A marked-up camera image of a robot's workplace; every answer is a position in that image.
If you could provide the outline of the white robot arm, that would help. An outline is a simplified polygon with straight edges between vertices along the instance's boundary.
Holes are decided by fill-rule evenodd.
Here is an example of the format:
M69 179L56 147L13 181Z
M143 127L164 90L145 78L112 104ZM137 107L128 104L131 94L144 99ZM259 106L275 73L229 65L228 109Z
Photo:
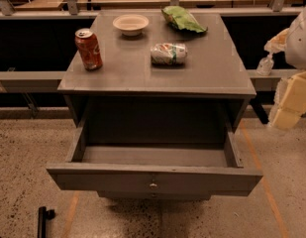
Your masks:
M286 62L299 70L279 81L269 114L271 127L288 130L306 113L306 6L290 27L270 39L264 49L274 54L284 52Z

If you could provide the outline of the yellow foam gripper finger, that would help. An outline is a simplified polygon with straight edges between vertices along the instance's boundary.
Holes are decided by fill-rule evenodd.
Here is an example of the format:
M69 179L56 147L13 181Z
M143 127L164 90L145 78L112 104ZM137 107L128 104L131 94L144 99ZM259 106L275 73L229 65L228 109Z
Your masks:
M269 125L279 130L293 128L306 113L306 71L282 78L276 87Z

